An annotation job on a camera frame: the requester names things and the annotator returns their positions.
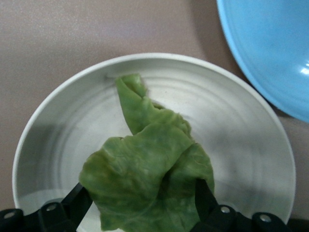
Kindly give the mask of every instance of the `light blue bowl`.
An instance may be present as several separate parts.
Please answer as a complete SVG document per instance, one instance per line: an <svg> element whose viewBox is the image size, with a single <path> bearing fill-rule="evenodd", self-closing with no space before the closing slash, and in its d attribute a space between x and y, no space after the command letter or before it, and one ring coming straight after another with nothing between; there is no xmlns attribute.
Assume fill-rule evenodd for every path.
<svg viewBox="0 0 309 232"><path fill-rule="evenodd" d="M228 45L252 85L309 122L309 2L217 0Z"/></svg>

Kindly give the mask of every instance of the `white bowl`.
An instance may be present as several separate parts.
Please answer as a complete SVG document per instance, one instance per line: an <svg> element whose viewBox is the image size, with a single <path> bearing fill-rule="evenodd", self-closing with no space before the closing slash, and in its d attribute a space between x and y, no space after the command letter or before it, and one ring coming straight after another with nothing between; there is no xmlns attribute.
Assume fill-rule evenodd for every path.
<svg viewBox="0 0 309 232"><path fill-rule="evenodd" d="M64 197L86 158L112 136L130 132L114 80L140 73L156 102L181 113L209 154L215 196L245 216L266 211L287 222L295 164L285 131L245 82L208 62L174 54L137 54L94 65L67 80L35 111L20 138L13 168L15 205L25 213ZM79 231L100 231L91 206Z"/></svg>

